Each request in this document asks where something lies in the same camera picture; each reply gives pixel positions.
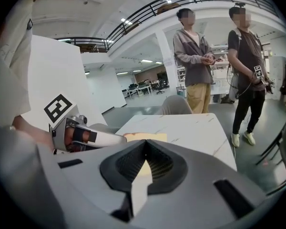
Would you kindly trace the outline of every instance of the white column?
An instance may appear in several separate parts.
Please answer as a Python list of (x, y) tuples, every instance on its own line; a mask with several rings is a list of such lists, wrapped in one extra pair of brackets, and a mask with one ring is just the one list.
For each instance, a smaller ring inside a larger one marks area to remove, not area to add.
[(165, 33), (162, 30), (156, 31), (156, 37), (161, 49), (163, 63), (166, 69), (166, 74), (168, 82), (170, 85), (170, 90), (172, 94), (177, 93), (178, 86), (178, 75), (177, 75), (177, 65), (175, 63), (174, 54), (170, 49)]

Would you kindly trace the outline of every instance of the hand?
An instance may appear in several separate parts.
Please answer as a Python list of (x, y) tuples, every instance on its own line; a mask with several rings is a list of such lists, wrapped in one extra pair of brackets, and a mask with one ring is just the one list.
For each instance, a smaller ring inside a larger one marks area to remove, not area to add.
[(252, 72), (252, 76), (251, 76), (251, 82), (253, 83), (253, 84), (257, 84), (257, 83), (259, 83), (260, 82), (260, 79), (259, 78), (257, 78), (256, 77), (256, 75), (255, 75), (255, 73), (253, 73)]
[[(65, 130), (65, 137), (64, 137), (64, 141), (65, 141), (65, 145), (68, 146), (72, 143), (73, 141), (73, 133), (74, 133), (74, 128), (73, 127), (68, 127)], [(89, 138), (89, 132), (88, 131), (84, 131), (84, 133), (82, 134), (82, 140), (83, 142), (87, 143), (88, 142), (88, 138)]]
[(270, 79), (269, 79), (269, 76), (268, 76), (268, 74), (265, 74), (265, 77), (264, 77), (264, 79), (265, 79), (265, 82), (270, 82)]
[(206, 54), (204, 55), (204, 57), (209, 59), (210, 65), (215, 64), (215, 59), (214, 59), (213, 54), (211, 54), (211, 53), (206, 53)]
[(209, 58), (206, 57), (201, 57), (201, 63), (203, 63), (204, 65), (211, 65), (212, 60), (210, 60)]

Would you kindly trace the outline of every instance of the black railing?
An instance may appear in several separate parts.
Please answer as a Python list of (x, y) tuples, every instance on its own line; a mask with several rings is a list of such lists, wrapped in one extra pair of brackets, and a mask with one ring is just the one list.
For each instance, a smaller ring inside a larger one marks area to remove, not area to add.
[(63, 37), (56, 40), (79, 46), (81, 52), (107, 52), (112, 42), (96, 37)]
[(145, 22), (146, 20), (157, 16), (168, 10), (178, 8), (191, 3), (200, 3), (208, 1), (227, 1), (231, 2), (231, 6), (234, 6), (236, 2), (243, 2), (248, 5), (258, 7), (260, 9), (266, 10), (272, 13), (275, 16), (278, 16), (274, 6), (267, 0), (171, 0), (171, 3), (168, 3), (167, 0), (155, 0), (144, 7), (140, 8), (138, 11), (130, 15), (125, 21), (130, 22), (131, 24), (126, 24), (122, 22), (118, 27), (116, 27), (113, 32), (107, 37), (107, 40), (110, 40), (109, 49), (118, 42), (124, 35), (132, 31), (134, 28)]

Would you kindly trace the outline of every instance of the black pants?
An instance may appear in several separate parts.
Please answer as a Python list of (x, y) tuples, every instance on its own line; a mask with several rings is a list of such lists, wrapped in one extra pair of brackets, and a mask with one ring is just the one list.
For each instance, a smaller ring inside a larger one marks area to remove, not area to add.
[(261, 116), (263, 104), (265, 101), (265, 90), (251, 91), (247, 90), (238, 98), (238, 106), (235, 112), (233, 123), (233, 134), (238, 134), (240, 125), (247, 115), (249, 107), (251, 108), (251, 118), (248, 124), (247, 132), (253, 132), (253, 129)]

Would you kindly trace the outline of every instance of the black vent slot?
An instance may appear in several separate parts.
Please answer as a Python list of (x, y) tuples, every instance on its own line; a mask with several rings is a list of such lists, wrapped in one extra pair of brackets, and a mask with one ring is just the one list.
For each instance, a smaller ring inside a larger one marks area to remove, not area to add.
[(152, 171), (153, 182), (173, 168), (172, 158), (154, 146), (148, 146), (146, 149), (146, 160)]
[(181, 156), (158, 143), (152, 140), (134, 141), (132, 146), (109, 156), (100, 164), (102, 177), (112, 189), (130, 193), (132, 182), (146, 160), (153, 176), (148, 194), (173, 191), (185, 179), (187, 164)]
[(144, 145), (140, 145), (116, 161), (118, 172), (130, 182), (137, 177), (145, 162), (143, 149)]
[(58, 163), (58, 165), (61, 169), (64, 169), (64, 168), (75, 166), (75, 165), (78, 165), (81, 163), (82, 163), (82, 161), (77, 158), (77, 159), (73, 159), (73, 160), (69, 160), (69, 161), (60, 162), (60, 163)]
[(238, 219), (254, 210), (254, 207), (228, 180), (216, 181), (214, 185)]

